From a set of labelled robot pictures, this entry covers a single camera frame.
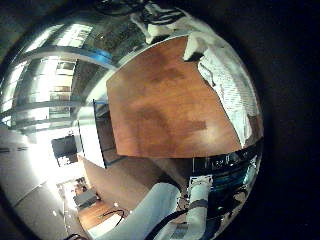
desk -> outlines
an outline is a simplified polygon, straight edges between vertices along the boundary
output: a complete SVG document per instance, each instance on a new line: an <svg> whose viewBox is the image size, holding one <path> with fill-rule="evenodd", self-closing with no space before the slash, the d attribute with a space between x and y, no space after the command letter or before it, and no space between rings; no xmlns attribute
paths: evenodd
<svg viewBox="0 0 320 240"><path fill-rule="evenodd" d="M190 158L241 149L217 94L182 56L186 37L142 52L107 81L119 155Z"/></svg>

white cloth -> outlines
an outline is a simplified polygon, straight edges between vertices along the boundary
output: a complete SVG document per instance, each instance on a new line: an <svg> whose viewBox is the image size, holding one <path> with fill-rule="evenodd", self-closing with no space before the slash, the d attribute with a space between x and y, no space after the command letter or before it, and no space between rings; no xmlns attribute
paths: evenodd
<svg viewBox="0 0 320 240"><path fill-rule="evenodd" d="M227 56L226 49L214 51L209 47L198 63L198 70L218 94L243 147L252 135L247 115L257 115L258 107L250 79L244 75L244 70L241 71L241 63L234 57L228 59L231 58Z"/></svg>

wooden table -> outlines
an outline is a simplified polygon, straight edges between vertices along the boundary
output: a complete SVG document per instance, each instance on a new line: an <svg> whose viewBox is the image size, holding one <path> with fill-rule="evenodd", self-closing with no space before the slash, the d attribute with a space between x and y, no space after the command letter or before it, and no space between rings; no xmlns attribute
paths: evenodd
<svg viewBox="0 0 320 240"><path fill-rule="evenodd" d="M217 94L182 56L186 37L159 43L107 82L119 155L190 158L241 149Z"/></svg>

metal beam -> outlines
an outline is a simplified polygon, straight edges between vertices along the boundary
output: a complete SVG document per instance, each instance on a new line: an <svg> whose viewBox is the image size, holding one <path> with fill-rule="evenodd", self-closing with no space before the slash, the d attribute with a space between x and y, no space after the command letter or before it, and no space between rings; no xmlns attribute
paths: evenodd
<svg viewBox="0 0 320 240"><path fill-rule="evenodd" d="M72 122L76 120L74 117L62 117L62 118L49 118L49 119L42 119L42 120L34 120L34 121L25 121L23 123L19 123L17 125L11 126L10 130L18 130L21 128L43 124L43 123L56 123L56 122Z"/></svg>
<svg viewBox="0 0 320 240"><path fill-rule="evenodd" d="M32 130L21 130L21 133L24 135L28 135L28 134L37 133L37 132L44 132L44 131L50 131L50 130L56 130L56 129L70 128L70 127L72 127L72 125L63 125L63 126L32 129Z"/></svg>
<svg viewBox="0 0 320 240"><path fill-rule="evenodd" d="M59 56L65 58L80 59L85 62L90 62L108 68L110 70L117 70L117 67L111 63L110 58L103 56L97 52L89 51L83 48L69 47L69 46L46 46L34 49L30 52L19 55L10 65L14 67L24 61L30 61L37 58L48 56Z"/></svg>
<svg viewBox="0 0 320 240"><path fill-rule="evenodd" d="M32 110L36 108L45 108L45 107L81 107L83 103L81 101L45 101L45 102L35 102L27 103L22 106L17 106L11 108L3 113L0 113L0 119L7 116L16 115L20 112Z"/></svg>

window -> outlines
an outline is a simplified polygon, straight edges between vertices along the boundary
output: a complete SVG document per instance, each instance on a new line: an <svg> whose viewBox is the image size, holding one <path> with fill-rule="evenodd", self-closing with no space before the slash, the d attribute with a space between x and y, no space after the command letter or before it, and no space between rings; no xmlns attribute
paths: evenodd
<svg viewBox="0 0 320 240"><path fill-rule="evenodd" d="M30 52L34 49L41 47L48 40L48 38L52 34L54 34L58 29L60 29L62 26L63 25L60 24L60 25L49 27L30 44L30 46L25 50L25 52Z"/></svg>

